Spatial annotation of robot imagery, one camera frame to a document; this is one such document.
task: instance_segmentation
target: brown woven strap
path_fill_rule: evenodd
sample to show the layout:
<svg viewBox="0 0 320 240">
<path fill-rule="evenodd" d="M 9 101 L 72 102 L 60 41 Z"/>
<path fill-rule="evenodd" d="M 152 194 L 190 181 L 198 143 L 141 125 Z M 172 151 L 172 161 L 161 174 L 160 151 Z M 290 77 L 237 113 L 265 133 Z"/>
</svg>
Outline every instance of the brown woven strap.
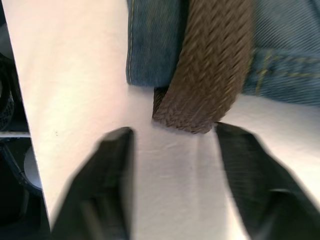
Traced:
<svg viewBox="0 0 320 240">
<path fill-rule="evenodd" d="M 169 88 L 154 91 L 153 119 L 207 133 L 241 91 L 250 60 L 252 0 L 190 0 L 179 61 Z"/>
</svg>

